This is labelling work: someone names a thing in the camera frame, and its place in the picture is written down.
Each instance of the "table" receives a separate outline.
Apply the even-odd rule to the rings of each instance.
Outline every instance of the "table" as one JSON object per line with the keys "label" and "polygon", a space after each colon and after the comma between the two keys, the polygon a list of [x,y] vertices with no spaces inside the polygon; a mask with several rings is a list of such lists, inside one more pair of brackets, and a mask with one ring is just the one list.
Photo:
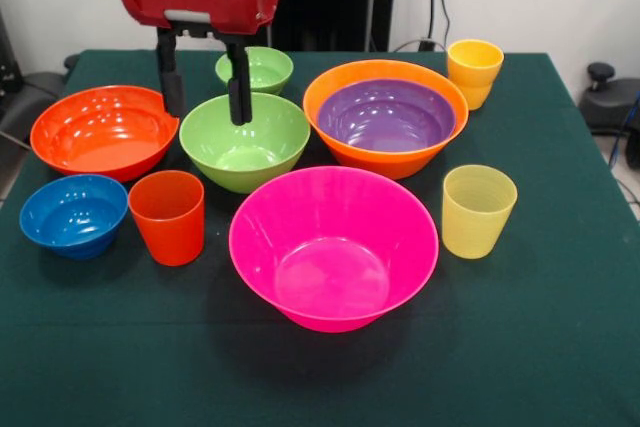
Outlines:
{"label": "table", "polygon": [[[292,54],[283,95],[300,104],[318,74],[367,56]],[[222,93],[215,59],[180,53],[189,106]],[[67,91],[111,83],[157,88],[154,54],[85,52]],[[298,167],[331,163],[313,135]],[[242,283],[227,233],[244,197],[206,179],[206,247],[184,269],[155,265],[130,216],[91,262],[30,244],[19,209],[58,177],[31,155],[0,211],[2,425],[639,425],[640,229],[546,55],[507,55],[461,136],[401,181],[438,227],[442,179],[465,163],[519,187],[493,253],[443,248],[412,302],[331,336]],[[158,168],[196,172],[178,142]]]}

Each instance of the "cup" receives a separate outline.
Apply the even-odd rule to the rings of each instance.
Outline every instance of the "cup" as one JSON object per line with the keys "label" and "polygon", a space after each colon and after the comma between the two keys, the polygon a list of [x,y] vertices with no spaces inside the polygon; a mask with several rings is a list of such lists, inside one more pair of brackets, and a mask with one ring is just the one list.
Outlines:
{"label": "cup", "polygon": [[129,208],[151,257],[178,267],[204,247],[204,186],[187,172],[164,170],[139,180],[129,192]]}
{"label": "cup", "polygon": [[486,165],[463,165],[444,178],[442,241],[454,255],[479,259],[491,252],[518,199],[516,184]]}
{"label": "cup", "polygon": [[459,40],[447,50],[449,80],[462,92],[469,110],[479,109],[491,92],[504,54],[484,40]]}

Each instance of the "plastic bowl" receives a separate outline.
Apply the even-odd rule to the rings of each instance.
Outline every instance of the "plastic bowl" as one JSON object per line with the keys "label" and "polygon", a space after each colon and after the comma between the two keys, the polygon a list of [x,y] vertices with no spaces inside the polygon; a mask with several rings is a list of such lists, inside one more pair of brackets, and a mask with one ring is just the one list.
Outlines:
{"label": "plastic bowl", "polygon": [[158,92],[99,87],[49,107],[31,129],[31,146],[63,174],[101,174],[126,182],[162,159],[179,124],[165,112]]}
{"label": "plastic bowl", "polygon": [[302,110],[271,94],[252,93],[253,120],[231,122],[229,96],[196,107],[182,122],[180,143],[193,163],[216,184],[241,194],[290,171],[309,140]]}
{"label": "plastic bowl", "polygon": [[[456,126],[448,139],[410,152],[374,152],[334,139],[318,126],[320,108],[338,90],[365,80],[395,79],[415,82],[444,97],[456,115]],[[467,101],[447,78],[425,67],[396,60],[363,60],[335,67],[316,78],[308,87],[303,101],[307,119],[343,165],[358,167],[391,179],[409,177],[422,169],[464,129],[469,118]]]}
{"label": "plastic bowl", "polygon": [[[251,90],[278,95],[293,74],[293,61],[284,52],[270,47],[247,47]],[[216,62],[216,74],[226,85],[231,78],[227,54]]]}
{"label": "plastic bowl", "polygon": [[318,126],[352,147],[407,152],[449,138],[456,114],[437,92],[404,80],[367,80],[327,99]]}
{"label": "plastic bowl", "polygon": [[36,244],[76,260],[100,255],[113,242],[127,212],[127,191],[102,175],[50,182],[25,202],[22,232]]}
{"label": "plastic bowl", "polygon": [[438,234],[408,190],[347,167],[314,167],[262,186],[231,222],[247,285],[311,330],[359,329],[415,296],[433,273]]}

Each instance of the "purple bowl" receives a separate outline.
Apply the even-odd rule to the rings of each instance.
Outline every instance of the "purple bowl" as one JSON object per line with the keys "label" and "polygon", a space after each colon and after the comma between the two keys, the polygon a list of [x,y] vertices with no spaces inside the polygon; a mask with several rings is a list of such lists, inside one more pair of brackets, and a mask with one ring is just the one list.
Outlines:
{"label": "purple bowl", "polygon": [[318,126],[340,142],[377,152],[410,152],[449,138],[456,116],[437,92],[404,80],[367,80],[329,97]]}

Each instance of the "small green bowl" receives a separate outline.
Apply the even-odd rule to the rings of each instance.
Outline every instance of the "small green bowl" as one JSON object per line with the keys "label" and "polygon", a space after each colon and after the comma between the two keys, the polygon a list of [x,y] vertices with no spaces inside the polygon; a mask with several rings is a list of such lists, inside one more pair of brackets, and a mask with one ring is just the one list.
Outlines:
{"label": "small green bowl", "polygon": [[252,93],[253,120],[231,122],[229,96],[208,100],[182,121],[180,144],[200,171],[232,192],[248,194],[289,172],[309,141],[310,127],[293,102]]}
{"label": "small green bowl", "polygon": [[[278,95],[293,74],[293,61],[270,47],[247,47],[251,90]],[[225,85],[231,78],[231,62],[224,54],[216,62],[216,74]]]}

